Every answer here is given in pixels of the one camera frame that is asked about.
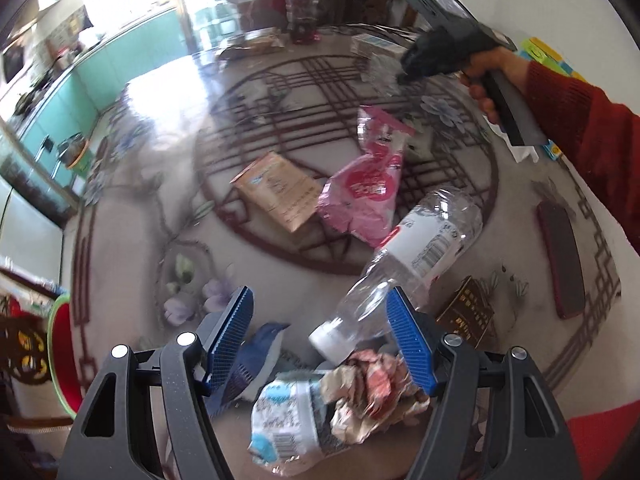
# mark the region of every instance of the pink plastic bag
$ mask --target pink plastic bag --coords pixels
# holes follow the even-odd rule
[[[334,174],[318,199],[331,227],[376,247],[391,231],[402,170],[402,149],[414,130],[375,106],[358,110],[358,140],[365,150]]]

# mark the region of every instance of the glass tabletop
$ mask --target glass tabletop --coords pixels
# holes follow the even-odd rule
[[[229,290],[251,288],[250,332],[265,322],[289,323],[283,354],[297,367],[318,365],[322,358],[307,337],[356,282],[372,249],[318,218],[289,235],[230,181],[273,150],[324,183],[360,153],[357,110],[375,104],[427,133],[415,147],[419,157],[404,162],[396,221],[428,189],[444,184],[466,190],[482,210],[482,234],[433,285],[424,309],[439,312],[466,276],[480,280],[495,312],[484,345],[524,346],[559,391],[620,289],[580,187],[562,161],[517,164],[453,78],[380,95],[362,77],[368,60],[350,52],[357,31],[325,31],[316,44],[287,45],[223,68],[204,52],[129,83],[110,111],[110,135],[78,227],[72,324],[85,388],[114,345],[156,348],[193,330],[206,314],[200,291],[210,280]],[[536,217],[542,200],[560,203],[572,222],[587,302],[572,319],[556,313]],[[185,265],[193,276],[177,292],[177,269]],[[156,407],[162,411],[161,403]],[[238,402],[213,427],[237,478],[268,478],[246,451],[250,413],[250,404]],[[413,461],[425,427],[426,420],[398,424],[302,476],[397,478]],[[170,468],[161,423],[156,435]]]

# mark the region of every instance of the white bottle cap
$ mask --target white bottle cap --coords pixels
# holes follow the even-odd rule
[[[322,323],[310,335],[309,341],[334,365],[339,365],[356,349],[355,341],[346,339],[331,321]]]

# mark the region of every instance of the white wall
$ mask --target white wall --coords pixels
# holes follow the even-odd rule
[[[38,22],[36,26],[36,42],[44,40],[60,23],[83,5],[83,0],[60,0],[56,3]]]
[[[478,20],[517,43],[539,37],[610,99],[640,113],[640,52],[608,0],[462,2]]]

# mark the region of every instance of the hand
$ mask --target hand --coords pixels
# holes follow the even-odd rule
[[[484,75],[487,70],[502,70],[507,79],[524,93],[528,67],[529,61],[499,46],[493,50],[473,54],[469,59],[469,65],[462,70],[460,82],[469,87],[469,95],[478,101],[479,108],[486,114],[489,122],[499,124],[500,117],[495,110],[494,102],[487,97],[482,85],[471,81]]]

